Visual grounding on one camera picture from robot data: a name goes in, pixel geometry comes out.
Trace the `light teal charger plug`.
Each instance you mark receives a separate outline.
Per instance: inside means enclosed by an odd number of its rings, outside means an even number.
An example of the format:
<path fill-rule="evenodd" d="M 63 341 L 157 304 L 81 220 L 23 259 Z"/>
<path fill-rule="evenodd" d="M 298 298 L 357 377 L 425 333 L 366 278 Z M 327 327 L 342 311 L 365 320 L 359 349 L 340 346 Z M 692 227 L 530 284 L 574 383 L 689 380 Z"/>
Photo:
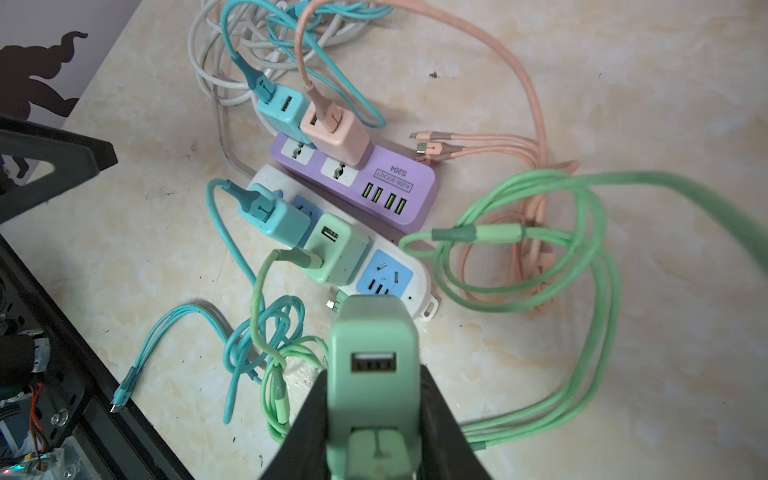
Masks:
<path fill-rule="evenodd" d="M 256 108 L 279 133 L 292 140 L 313 146 L 302 131 L 301 122 L 310 106 L 308 98 L 297 90 L 277 85 L 270 100 L 259 99 Z"/>

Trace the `pink charger plug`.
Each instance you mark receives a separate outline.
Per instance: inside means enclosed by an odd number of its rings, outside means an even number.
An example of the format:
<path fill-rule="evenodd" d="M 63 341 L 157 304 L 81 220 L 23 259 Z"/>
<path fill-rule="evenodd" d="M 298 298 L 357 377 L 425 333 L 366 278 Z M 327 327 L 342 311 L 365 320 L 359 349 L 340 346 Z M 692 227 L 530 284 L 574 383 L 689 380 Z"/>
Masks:
<path fill-rule="evenodd" d="M 322 153 L 353 168 L 362 168 L 368 161 L 373 144 L 363 123 L 350 110 L 341 108 L 337 128 L 331 132 L 316 115 L 311 103 L 302 118 L 301 131 Z"/>

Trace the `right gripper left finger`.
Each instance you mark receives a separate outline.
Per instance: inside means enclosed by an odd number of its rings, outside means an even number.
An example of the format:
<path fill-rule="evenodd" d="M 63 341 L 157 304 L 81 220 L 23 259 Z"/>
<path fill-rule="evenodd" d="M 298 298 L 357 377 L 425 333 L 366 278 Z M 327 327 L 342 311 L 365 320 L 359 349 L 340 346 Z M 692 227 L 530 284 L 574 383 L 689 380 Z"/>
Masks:
<path fill-rule="evenodd" d="M 291 426 L 261 479 L 328 479 L 327 372 L 322 371 L 310 389 Z"/>

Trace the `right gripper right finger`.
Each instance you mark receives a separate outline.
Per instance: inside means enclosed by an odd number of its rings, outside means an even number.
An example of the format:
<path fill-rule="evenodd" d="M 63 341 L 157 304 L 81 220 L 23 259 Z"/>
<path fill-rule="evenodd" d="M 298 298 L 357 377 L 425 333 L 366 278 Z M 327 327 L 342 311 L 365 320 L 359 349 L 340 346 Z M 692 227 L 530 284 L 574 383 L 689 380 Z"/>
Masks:
<path fill-rule="evenodd" d="M 420 367 L 421 465 L 418 479 L 490 479 L 426 365 Z"/>

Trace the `green charger plug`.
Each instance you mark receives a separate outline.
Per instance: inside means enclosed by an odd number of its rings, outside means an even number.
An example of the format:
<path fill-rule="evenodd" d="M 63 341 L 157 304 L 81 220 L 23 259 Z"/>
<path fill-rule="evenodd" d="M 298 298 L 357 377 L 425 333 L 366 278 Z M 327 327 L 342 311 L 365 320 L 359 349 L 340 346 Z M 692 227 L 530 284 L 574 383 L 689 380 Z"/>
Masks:
<path fill-rule="evenodd" d="M 322 260 L 322 265 L 304 268 L 304 272 L 318 284 L 348 286 L 371 244 L 371 237 L 358 226 L 334 214 L 324 213 L 304 245 Z"/>
<path fill-rule="evenodd" d="M 392 295 L 353 295 L 330 332 L 328 468 L 335 479 L 410 479 L 422 461 L 416 327 Z"/>

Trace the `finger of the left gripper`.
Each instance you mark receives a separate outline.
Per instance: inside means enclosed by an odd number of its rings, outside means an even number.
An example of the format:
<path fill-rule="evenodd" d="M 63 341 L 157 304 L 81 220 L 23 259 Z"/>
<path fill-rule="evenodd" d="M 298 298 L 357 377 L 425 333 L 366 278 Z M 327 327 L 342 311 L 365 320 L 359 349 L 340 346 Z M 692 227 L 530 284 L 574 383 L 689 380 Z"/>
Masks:
<path fill-rule="evenodd" d="M 3 116 L 1 155 L 40 163 L 37 176 L 1 195 L 1 221 L 9 221 L 118 163 L 105 140 Z"/>

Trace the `dark teal charger plug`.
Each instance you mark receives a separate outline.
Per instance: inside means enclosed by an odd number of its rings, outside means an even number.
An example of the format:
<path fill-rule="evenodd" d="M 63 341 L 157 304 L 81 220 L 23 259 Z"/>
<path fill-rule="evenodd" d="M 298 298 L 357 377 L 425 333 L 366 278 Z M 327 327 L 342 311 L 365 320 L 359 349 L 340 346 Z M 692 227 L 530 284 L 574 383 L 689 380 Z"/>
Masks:
<path fill-rule="evenodd" d="M 261 184 L 245 190 L 238 211 L 257 230 L 288 247 L 302 247 L 310 232 L 311 219 L 295 205 Z"/>

